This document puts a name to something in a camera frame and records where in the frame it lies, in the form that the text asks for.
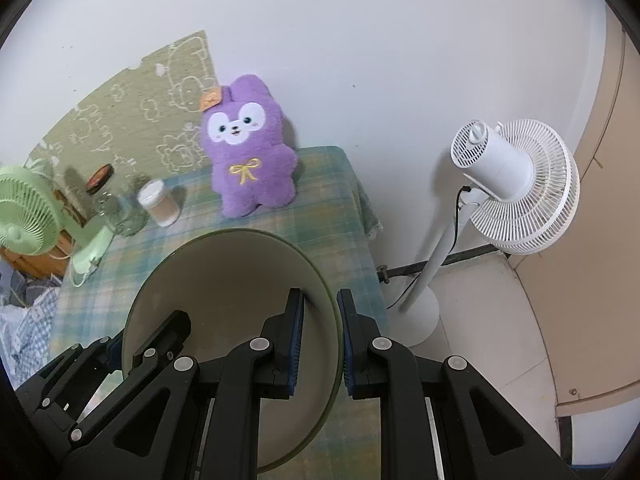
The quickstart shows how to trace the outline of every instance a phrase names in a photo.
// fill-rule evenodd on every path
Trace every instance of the cartoon drawing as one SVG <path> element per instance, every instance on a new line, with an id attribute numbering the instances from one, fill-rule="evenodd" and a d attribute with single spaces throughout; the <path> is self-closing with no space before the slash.
<path id="1" fill-rule="evenodd" d="M 155 99 L 142 99 L 140 101 L 140 109 L 145 113 L 145 119 L 152 123 L 157 123 L 160 118 L 160 110 L 158 101 Z"/>
<path id="2" fill-rule="evenodd" d="M 167 64 L 163 66 L 157 63 L 156 74 L 169 79 L 172 106 L 189 112 L 199 111 L 198 102 L 202 92 L 218 84 L 205 63 L 207 59 L 207 44 L 199 36 L 169 46 Z"/>
<path id="3" fill-rule="evenodd" d="M 45 158 L 49 159 L 51 165 L 56 172 L 56 167 L 60 164 L 60 153 L 64 150 L 64 144 L 62 142 L 54 142 L 53 144 L 49 144 L 46 140 L 41 139 L 38 142 L 38 145 L 33 149 L 32 156 L 28 158 L 27 163 L 33 164 L 34 158 Z"/>
<path id="4" fill-rule="evenodd" d="M 113 100 L 119 103 L 124 97 L 124 88 L 121 85 L 115 84 L 111 87 L 111 97 Z"/>
<path id="5" fill-rule="evenodd" d="M 82 144 L 90 152 L 108 152 L 113 134 L 106 124 L 100 124 L 102 113 L 97 105 L 87 108 L 76 108 L 78 114 L 72 121 L 73 132 L 69 140 L 74 144 Z"/>
<path id="6" fill-rule="evenodd" d="M 169 172 L 182 173 L 202 167 L 206 156 L 198 143 L 199 136 L 200 127 L 193 123 L 186 123 L 176 136 L 164 136 L 164 144 L 156 146 L 156 151 Z"/>
<path id="7" fill-rule="evenodd" d="M 138 174 L 136 164 L 137 162 L 135 158 L 127 158 L 117 153 L 113 153 L 113 161 L 111 162 L 111 165 L 113 166 L 113 171 L 116 174 L 123 175 L 125 178 L 136 176 Z"/>

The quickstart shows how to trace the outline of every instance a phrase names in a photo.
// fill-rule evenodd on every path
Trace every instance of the plush toy ear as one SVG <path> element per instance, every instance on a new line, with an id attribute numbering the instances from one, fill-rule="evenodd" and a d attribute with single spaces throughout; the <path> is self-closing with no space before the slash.
<path id="1" fill-rule="evenodd" d="M 233 101 L 244 102 L 250 101 L 256 97 L 271 97 L 267 85 L 262 82 L 257 75 L 247 74 L 241 75 L 238 79 L 233 81 L 231 85 L 231 94 Z"/>
<path id="2" fill-rule="evenodd" d="M 226 105 L 231 102 L 231 88 L 228 86 L 222 87 L 222 101 L 220 101 L 221 105 Z"/>

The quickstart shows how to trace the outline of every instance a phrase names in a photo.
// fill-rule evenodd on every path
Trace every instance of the black metal rod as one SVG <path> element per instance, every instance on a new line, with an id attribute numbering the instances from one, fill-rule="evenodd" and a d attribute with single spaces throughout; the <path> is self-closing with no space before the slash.
<path id="1" fill-rule="evenodd" d="M 466 251 L 460 251 L 459 253 L 454 253 L 447 256 L 444 259 L 444 262 L 442 263 L 442 265 L 445 266 L 450 264 L 456 264 L 464 260 L 475 258 L 476 256 L 482 256 L 483 254 L 494 253 L 495 251 L 498 251 L 498 250 L 499 250 L 498 248 L 492 246 L 491 244 L 487 244 L 480 247 L 475 247 L 473 249 L 468 249 Z M 417 262 L 417 263 L 405 265 L 402 267 L 395 267 L 394 269 L 378 270 L 378 281 L 382 283 L 385 280 L 389 280 L 390 278 L 395 278 L 396 276 L 411 276 L 412 274 L 417 274 L 418 272 L 422 272 L 427 262 L 428 260 L 424 260 L 423 262 Z"/>

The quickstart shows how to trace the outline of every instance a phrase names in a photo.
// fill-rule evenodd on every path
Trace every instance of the table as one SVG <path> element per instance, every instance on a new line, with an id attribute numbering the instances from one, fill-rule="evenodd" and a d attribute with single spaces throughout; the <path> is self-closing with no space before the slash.
<path id="1" fill-rule="evenodd" d="M 83 286 L 74 288 L 69 279 L 64 280 L 50 355 L 76 342 L 87 346 L 117 334 L 140 286 L 165 257 L 197 236 L 230 227 L 270 231 L 297 244 L 333 292 L 349 287 L 358 311 L 375 318 L 385 332 L 382 292 L 367 245 L 367 237 L 381 226 L 369 199 L 340 148 L 303 148 L 298 155 L 295 200 L 286 208 L 261 207 L 240 219 L 222 216 L 222 200 L 210 188 L 210 168 L 168 179 L 178 200 L 184 202 L 178 221 L 168 228 L 150 221 L 132 237 L 116 237 Z M 92 403 L 97 404 L 121 380 L 119 373 L 110 376 Z M 380 474 L 379 428 L 378 401 L 353 401 L 342 387 L 331 415 L 309 446 L 261 478 L 375 478 Z"/>

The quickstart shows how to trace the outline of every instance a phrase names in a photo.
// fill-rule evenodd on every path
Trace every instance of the fan grille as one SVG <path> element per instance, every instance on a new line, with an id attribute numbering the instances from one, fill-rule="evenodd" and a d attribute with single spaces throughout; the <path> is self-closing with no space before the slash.
<path id="1" fill-rule="evenodd" d="M 0 174 L 0 246 L 34 255 L 56 244 L 60 223 L 55 198 L 11 173 Z"/>
<path id="2" fill-rule="evenodd" d="M 468 168 L 474 162 L 477 162 L 480 155 L 484 153 L 487 142 L 489 142 L 488 135 L 484 136 L 484 139 L 479 144 L 473 144 L 469 140 L 469 132 L 474 124 L 476 124 L 476 121 L 460 128 L 456 138 L 453 139 L 451 146 L 451 156 L 454 159 L 453 162 L 457 167 L 462 169 Z"/>
<path id="3" fill-rule="evenodd" d="M 580 193 L 578 171 L 562 139 L 546 124 L 512 121 L 499 133 L 531 157 L 534 183 L 514 202 L 487 200 L 471 221 L 499 249 L 535 253 L 558 239 L 573 219 Z"/>

